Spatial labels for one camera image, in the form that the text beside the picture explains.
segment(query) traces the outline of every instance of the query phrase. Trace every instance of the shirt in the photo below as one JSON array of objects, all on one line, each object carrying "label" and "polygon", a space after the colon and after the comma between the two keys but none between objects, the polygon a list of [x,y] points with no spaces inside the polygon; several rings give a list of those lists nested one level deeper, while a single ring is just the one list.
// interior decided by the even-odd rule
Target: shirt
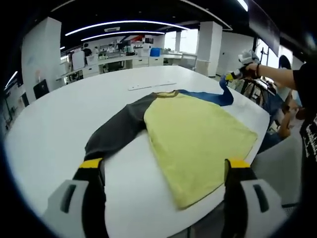
[{"label": "shirt", "polygon": [[317,181],[317,77],[316,66],[306,63],[294,70],[294,81],[306,119],[300,134],[303,140],[302,194],[298,208],[272,237],[309,237],[316,226]]},{"label": "shirt", "polygon": [[187,208],[223,183],[225,159],[245,159],[257,139],[221,107],[233,97],[220,85],[222,95],[176,90],[127,105],[91,136],[85,160],[112,155],[146,129],[175,204]]}]

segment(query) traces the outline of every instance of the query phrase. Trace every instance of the blue sleeve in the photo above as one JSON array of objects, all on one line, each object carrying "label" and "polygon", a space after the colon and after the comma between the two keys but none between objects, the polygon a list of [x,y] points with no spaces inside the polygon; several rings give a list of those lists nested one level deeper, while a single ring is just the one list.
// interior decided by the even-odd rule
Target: blue sleeve
[{"label": "blue sleeve", "polygon": [[187,90],[178,90],[180,93],[199,98],[204,101],[218,104],[219,106],[228,106],[233,103],[233,96],[226,85],[225,78],[222,77],[219,82],[220,87],[223,89],[223,94],[206,93],[206,92],[189,92]]}]

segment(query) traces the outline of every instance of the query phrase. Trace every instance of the white pillar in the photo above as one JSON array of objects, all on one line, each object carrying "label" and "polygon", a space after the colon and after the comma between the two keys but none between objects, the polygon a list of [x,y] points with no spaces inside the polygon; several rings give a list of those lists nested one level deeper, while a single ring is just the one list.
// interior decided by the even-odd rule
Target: white pillar
[{"label": "white pillar", "polygon": [[201,22],[197,49],[197,64],[208,66],[208,76],[215,77],[218,67],[222,27],[215,22]]},{"label": "white pillar", "polygon": [[164,49],[165,35],[154,36],[153,47]]},{"label": "white pillar", "polygon": [[179,47],[180,47],[180,31],[176,31],[176,42],[175,42],[175,51],[179,52]]},{"label": "white pillar", "polygon": [[61,22],[50,17],[36,25],[22,43],[22,77],[30,103],[36,100],[33,87],[40,78],[46,79],[49,91],[59,87],[60,77],[60,30]]}]

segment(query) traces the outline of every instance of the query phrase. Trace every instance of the round table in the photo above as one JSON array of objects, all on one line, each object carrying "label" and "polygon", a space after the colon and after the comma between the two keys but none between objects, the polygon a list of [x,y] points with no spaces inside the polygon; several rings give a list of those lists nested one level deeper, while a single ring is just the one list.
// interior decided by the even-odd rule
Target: round table
[{"label": "round table", "polygon": [[[129,91],[136,85],[176,84]],[[27,204],[41,216],[48,197],[72,179],[83,162],[91,134],[126,104],[153,91],[186,89],[222,93],[217,81],[179,66],[126,69],[93,76],[59,88],[26,107],[5,139],[8,163]],[[223,107],[258,139],[246,161],[261,145],[269,115],[231,90],[234,102]],[[191,226],[222,200],[224,186],[185,210],[177,210],[151,152],[146,131],[105,163],[106,227],[111,238],[162,238]]]}]

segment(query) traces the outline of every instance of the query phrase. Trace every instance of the drawer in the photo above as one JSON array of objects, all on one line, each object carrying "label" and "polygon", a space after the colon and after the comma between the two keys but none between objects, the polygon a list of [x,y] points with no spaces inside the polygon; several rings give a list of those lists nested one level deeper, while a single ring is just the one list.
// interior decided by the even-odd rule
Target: drawer
[{"label": "drawer", "polygon": [[91,67],[85,67],[83,69],[83,76],[85,78],[85,75],[91,74],[91,73],[98,73],[99,74],[99,65],[94,65]]},{"label": "drawer", "polygon": [[133,67],[141,64],[149,64],[149,58],[140,58],[132,60]]},{"label": "drawer", "polygon": [[163,65],[163,63],[164,63],[163,57],[150,57],[149,58],[149,66]]},{"label": "drawer", "polygon": [[138,64],[138,65],[134,65],[133,68],[142,68],[142,67],[149,67],[148,64]]}]

